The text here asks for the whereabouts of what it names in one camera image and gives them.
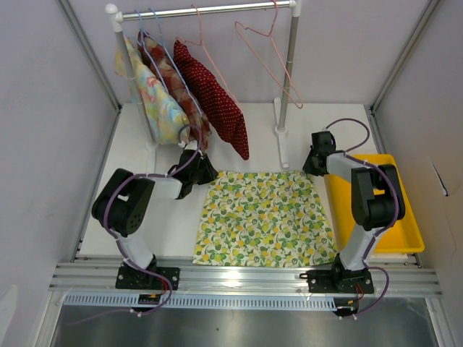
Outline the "lemon print skirt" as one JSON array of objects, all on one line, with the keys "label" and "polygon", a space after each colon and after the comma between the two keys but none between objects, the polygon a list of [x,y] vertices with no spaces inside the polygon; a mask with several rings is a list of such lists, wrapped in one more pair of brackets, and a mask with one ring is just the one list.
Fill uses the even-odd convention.
[{"label": "lemon print skirt", "polygon": [[334,261],[320,195],[301,171],[222,171],[209,186],[192,261],[232,267],[306,267]]}]

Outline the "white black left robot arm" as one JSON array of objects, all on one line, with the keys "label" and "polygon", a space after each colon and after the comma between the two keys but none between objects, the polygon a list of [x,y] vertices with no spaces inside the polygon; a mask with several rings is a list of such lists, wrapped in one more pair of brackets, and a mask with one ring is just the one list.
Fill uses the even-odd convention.
[{"label": "white black left robot arm", "polygon": [[195,185],[209,184],[218,176],[207,154],[184,149],[178,164],[167,173],[133,173],[123,168],[113,172],[91,209],[92,217],[113,237],[133,268],[131,279],[139,288],[151,288],[157,280],[155,255],[136,233],[153,197],[180,200]]}]

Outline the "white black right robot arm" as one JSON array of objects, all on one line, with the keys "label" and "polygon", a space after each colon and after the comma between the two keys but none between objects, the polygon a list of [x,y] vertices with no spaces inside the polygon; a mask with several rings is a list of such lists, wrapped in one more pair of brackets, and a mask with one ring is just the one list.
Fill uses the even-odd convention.
[{"label": "white black right robot arm", "polygon": [[341,267],[330,274],[337,291],[348,291],[357,281],[354,271],[368,267],[376,244],[405,215],[399,174],[393,164],[375,165],[336,149],[329,131],[312,134],[310,152],[302,167],[313,176],[334,175],[351,184],[354,230],[339,254]]}]

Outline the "red polka dot skirt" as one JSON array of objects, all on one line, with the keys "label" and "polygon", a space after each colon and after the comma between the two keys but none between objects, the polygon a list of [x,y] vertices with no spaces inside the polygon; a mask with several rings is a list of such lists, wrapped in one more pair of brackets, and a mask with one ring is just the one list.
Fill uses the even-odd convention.
[{"label": "red polka dot skirt", "polygon": [[205,66],[192,57],[180,40],[174,43],[174,63],[205,112],[217,135],[243,160],[250,158],[245,118],[238,105]]}]

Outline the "pastel floral skirt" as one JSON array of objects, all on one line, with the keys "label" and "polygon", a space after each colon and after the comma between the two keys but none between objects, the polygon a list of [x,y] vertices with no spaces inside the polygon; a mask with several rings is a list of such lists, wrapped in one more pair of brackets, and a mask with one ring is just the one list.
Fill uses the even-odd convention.
[{"label": "pastel floral skirt", "polygon": [[169,95],[163,80],[156,75],[156,68],[148,59],[145,63],[144,50],[134,47],[129,38],[124,39],[129,59],[135,73],[146,116],[157,143],[161,145],[187,144],[190,141],[188,117],[181,106]]}]

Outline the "red plaid skirt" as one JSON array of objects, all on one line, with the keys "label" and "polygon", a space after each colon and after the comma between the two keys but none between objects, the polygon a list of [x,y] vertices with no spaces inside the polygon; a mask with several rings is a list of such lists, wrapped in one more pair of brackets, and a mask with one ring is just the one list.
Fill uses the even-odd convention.
[{"label": "red plaid skirt", "polygon": [[[168,88],[169,95],[181,106],[182,110],[187,115],[188,121],[191,124],[200,127],[202,134],[200,149],[202,151],[206,151],[208,149],[208,138],[211,134],[211,128],[206,113],[201,109],[203,115],[200,116],[195,104],[187,94],[187,91],[185,90],[179,75],[172,67],[166,52],[161,45],[161,40],[156,40],[152,35],[146,32],[145,42],[151,56],[155,60],[156,65],[158,66],[158,69],[163,76],[163,79]],[[154,71],[154,74],[157,75],[154,67],[150,64],[150,61],[140,44],[138,44],[138,50],[142,55],[143,61],[148,63],[149,67]]]}]

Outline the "yellow plastic tray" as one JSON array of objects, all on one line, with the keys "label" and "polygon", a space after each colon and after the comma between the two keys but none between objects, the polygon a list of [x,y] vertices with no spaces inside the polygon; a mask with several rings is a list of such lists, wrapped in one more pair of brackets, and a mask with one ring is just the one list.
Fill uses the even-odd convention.
[{"label": "yellow plastic tray", "polygon": [[[391,155],[367,154],[351,155],[361,161],[367,161],[377,166],[383,164],[393,164],[396,162]],[[351,210],[351,184],[338,176],[324,176],[328,204],[331,211],[333,233],[338,250],[341,251],[348,243],[354,230],[355,221]],[[415,220],[407,194],[403,187],[402,179],[399,174],[400,185],[405,204],[405,215],[401,220],[395,222],[394,226],[383,233],[375,247],[376,253],[414,253],[424,250],[417,222]]]}]

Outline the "aluminium mounting rail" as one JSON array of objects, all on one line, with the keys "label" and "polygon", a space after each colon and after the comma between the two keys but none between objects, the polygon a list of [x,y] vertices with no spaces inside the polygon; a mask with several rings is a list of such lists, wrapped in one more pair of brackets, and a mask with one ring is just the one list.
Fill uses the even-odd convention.
[{"label": "aluminium mounting rail", "polygon": [[[113,291],[120,257],[78,257],[55,268],[51,291]],[[307,294],[307,281],[300,267],[219,267],[196,265],[189,257],[160,257],[161,267],[180,269],[177,294],[296,296]],[[393,298],[440,298],[443,296],[436,271],[419,268],[416,262],[379,264],[389,275],[386,292]]]}]

